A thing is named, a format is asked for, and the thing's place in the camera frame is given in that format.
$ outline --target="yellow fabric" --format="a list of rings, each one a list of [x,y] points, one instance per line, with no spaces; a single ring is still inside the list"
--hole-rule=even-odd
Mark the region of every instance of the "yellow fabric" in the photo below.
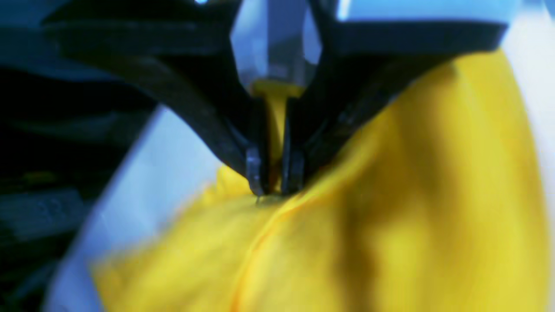
[[[255,91],[282,120],[287,88]],[[109,311],[546,311],[545,213],[511,69],[481,54],[411,85],[302,193],[257,202],[223,168],[94,272]]]

